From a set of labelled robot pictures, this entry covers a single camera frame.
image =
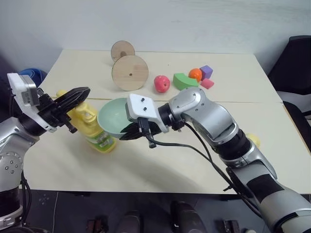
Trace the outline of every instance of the orange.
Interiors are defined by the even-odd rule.
[[[196,79],[198,82],[200,82],[202,79],[202,71],[198,68],[190,70],[189,78]]]

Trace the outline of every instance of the white table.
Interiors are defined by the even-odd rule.
[[[87,101],[98,109],[107,103]],[[275,167],[282,184],[299,193],[311,193],[311,156],[282,104],[221,104],[246,133],[260,138],[260,149]],[[171,130],[155,138],[187,143],[203,151],[186,128],[181,133]],[[217,165],[225,169],[218,155],[211,152]],[[149,149],[142,138],[120,141],[110,154],[101,154],[79,133],[71,134],[66,127],[45,133],[29,149],[25,175],[32,189],[44,190],[222,194],[227,187],[212,166],[191,149]]]
[[[149,78],[141,89],[133,92],[154,100],[168,101],[179,92],[172,84],[167,93],[157,93],[153,87],[157,75],[173,80],[174,73],[187,75],[193,68],[209,65],[214,69],[211,79],[215,85],[205,91],[212,101],[282,102],[252,54],[136,52],[136,55],[147,63]],[[89,98],[127,97],[131,92],[121,90],[112,81],[113,64],[109,51],[63,50],[40,87],[52,97],[59,89],[77,86],[90,87]]]

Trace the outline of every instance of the red apple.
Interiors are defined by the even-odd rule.
[[[158,75],[158,76],[156,76],[156,78],[154,80],[154,84],[155,84],[155,89],[158,92],[164,93],[170,88],[171,82],[168,79],[168,77],[166,77],[164,75]]]

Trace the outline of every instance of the plastic bottle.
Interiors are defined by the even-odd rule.
[[[65,93],[65,90],[60,90],[56,96],[59,97]],[[108,153],[116,146],[116,140],[98,125],[97,113],[95,108],[83,102],[67,114],[71,118],[70,123],[86,137],[93,148],[99,152]]]

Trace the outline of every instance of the green bowl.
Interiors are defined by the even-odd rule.
[[[122,137],[121,133],[126,126],[131,124],[126,115],[126,98],[119,98],[105,104],[97,115],[100,127],[115,138]]]

